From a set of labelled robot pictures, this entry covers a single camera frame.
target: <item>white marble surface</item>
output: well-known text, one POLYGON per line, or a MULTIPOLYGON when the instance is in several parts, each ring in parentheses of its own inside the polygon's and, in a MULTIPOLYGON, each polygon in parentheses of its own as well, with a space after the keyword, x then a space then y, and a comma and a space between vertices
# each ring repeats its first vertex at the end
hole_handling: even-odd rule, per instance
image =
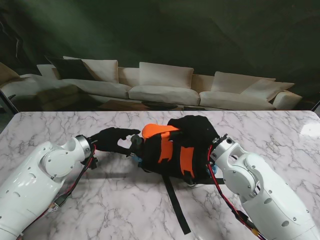
MULTIPOLYGON (((265 157, 320 226, 320 119, 310 111, 23 112, 0 135, 0 184, 45 141, 63 144, 108 127, 141 130, 188 114, 207 116, 220 135, 228 133, 247 151, 265 157)), ((174 180, 192 230, 184 236, 159 175, 118 154, 96 155, 101 166, 85 174, 61 209, 34 223, 25 240, 257 239, 234 218, 214 186, 191 189, 174 180)), ((240 208, 237 196, 225 186, 222 190, 240 208)))

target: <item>orange padding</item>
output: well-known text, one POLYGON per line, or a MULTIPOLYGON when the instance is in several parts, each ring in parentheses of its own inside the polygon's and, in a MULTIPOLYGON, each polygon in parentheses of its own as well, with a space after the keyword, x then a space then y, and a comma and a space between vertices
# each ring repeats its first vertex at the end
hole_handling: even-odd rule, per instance
POLYGON ((192 178, 195 178, 194 171, 192 170, 192 158, 194 156, 194 147, 181 147, 180 150, 180 168, 181 173, 185 175, 185 171, 191 173, 192 178))
POLYGON ((174 144, 172 141, 169 141, 169 136, 170 132, 164 132, 161 134, 161 154, 158 164, 160 164, 164 159, 167 159, 167 162, 172 159, 174 144))
POLYGON ((178 131, 178 130, 179 130, 178 128, 176 128, 174 126, 170 126, 170 125, 158 125, 158 124, 150 123, 150 124, 145 125, 145 127, 143 128, 142 137, 144 139, 148 139, 156 134, 163 134, 166 132, 168 132, 168 135, 166 137, 169 137, 170 136, 169 132, 174 132, 174 131, 178 131))

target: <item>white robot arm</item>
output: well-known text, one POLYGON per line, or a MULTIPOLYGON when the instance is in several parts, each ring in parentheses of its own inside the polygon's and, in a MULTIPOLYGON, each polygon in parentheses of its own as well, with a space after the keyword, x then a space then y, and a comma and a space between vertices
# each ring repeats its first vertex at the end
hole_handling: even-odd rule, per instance
POLYGON ((268 240, 320 240, 304 203, 265 160, 245 151, 227 135, 215 139, 210 158, 222 170, 225 185, 268 240))
POLYGON ((37 146, 0 187, 0 240, 16 240, 52 204, 76 162, 92 153, 80 135, 37 146))

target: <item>blue component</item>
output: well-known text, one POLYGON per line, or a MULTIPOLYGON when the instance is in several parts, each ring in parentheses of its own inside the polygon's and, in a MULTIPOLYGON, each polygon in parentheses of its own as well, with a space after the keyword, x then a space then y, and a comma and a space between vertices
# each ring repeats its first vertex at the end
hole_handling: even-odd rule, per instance
POLYGON ((212 168, 213 173, 216 174, 218 171, 218 166, 213 165, 211 168, 212 168))
POLYGON ((142 158, 137 157, 136 155, 134 155, 132 158, 133 158, 133 160, 136 161, 137 163, 141 163, 141 162, 142 162, 142 158))

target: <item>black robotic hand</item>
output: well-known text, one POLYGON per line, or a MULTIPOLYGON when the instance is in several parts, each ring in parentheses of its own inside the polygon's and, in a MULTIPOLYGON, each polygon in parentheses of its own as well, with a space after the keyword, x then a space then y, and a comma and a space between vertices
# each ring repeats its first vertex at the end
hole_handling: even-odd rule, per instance
POLYGON ((208 149, 219 135, 205 116, 188 115, 179 119, 170 119, 168 125, 180 129, 182 134, 172 140, 185 148, 198 147, 208 149))
POLYGON ((91 136, 90 140, 99 151, 129 155, 130 150, 125 147, 119 146, 118 141, 120 139, 126 140, 127 136, 139 133, 140 131, 137 129, 110 127, 91 136))

